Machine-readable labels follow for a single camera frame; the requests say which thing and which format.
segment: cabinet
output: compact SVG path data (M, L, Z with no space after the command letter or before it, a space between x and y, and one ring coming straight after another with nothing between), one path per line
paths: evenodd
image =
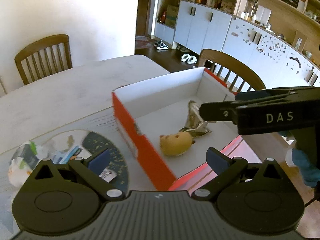
M194 5L192 15L193 19L186 47L193 52L200 54L204 38L206 37L211 10L202 5Z
M222 52L248 65L252 51L260 38L259 27L239 18L231 20Z
M156 23L155 27L155 36L159 39L172 44L173 43L173 35L174 35L174 28L169 27L162 23Z
M270 89L275 85L275 78L290 47L267 31L260 30L259 35L247 66L261 78L266 88Z
M174 41L182 46L187 45L191 22L193 19L192 13L194 7L195 4L193 3L189 3L187 1L180 2Z
M231 17L222 11L181 1L174 41L197 54L202 49L221 51Z
M289 48L289 52L275 76L273 87L309 86L305 80L313 65L299 52Z
M226 39L232 16L230 14L213 10L209 12L209 24L202 45L202 49L222 50Z

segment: dining table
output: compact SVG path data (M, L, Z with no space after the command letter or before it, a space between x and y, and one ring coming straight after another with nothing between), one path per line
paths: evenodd
M1 97L0 240L10 239L19 232L11 213L12 196L18 189L10 184L7 172L15 150L26 141L40 145L73 130L97 133L110 140L123 155L129 173L129 190L155 190L116 125L111 93L116 88L168 73L149 58L132 55L74 67ZM312 198L312 190L303 184L299 171L286 167L284 156L289 145L280 135L242 137L261 161L272 157L280 163L305 202ZM320 236L317 231L320 205L318 202L313 205L317 210L307 211L306 219L302 220L301 231L309 237Z

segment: open box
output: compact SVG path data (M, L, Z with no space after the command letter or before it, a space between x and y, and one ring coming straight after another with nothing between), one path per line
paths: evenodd
M179 177L206 162L209 147L223 149L238 136L232 122L208 124L212 130L180 156L165 156L159 136L184 127L188 102L234 100L226 85L206 68L195 68L144 80L112 93L121 134L157 190L167 190Z

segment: yellow plush toy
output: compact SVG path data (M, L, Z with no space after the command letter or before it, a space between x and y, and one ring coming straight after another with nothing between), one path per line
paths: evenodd
M160 135L160 149L167 156L181 155L193 144L192 136L188 132Z

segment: wooden chair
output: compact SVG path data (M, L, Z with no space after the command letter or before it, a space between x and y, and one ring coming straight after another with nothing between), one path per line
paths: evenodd
M58 34L36 41L20 51L14 61L25 85L72 68L69 36Z
M216 75L227 85L230 84L230 91L232 91L235 87L235 84L239 77L242 78L243 81L238 87L237 92L241 92L246 82L249 84L249 89L247 91L250 91L252 88L254 90L262 90L266 88L262 80L253 70L228 54L217 50L203 49L199 57L198 67L204 67L206 60L210 60L213 62L210 69L212 73L215 73L217 64L221 65L220 69L217 70ZM227 68L229 71L224 78L221 78L221 72L223 68ZM230 79L230 74L232 72L235 73L236 76L232 82L228 82L228 79Z

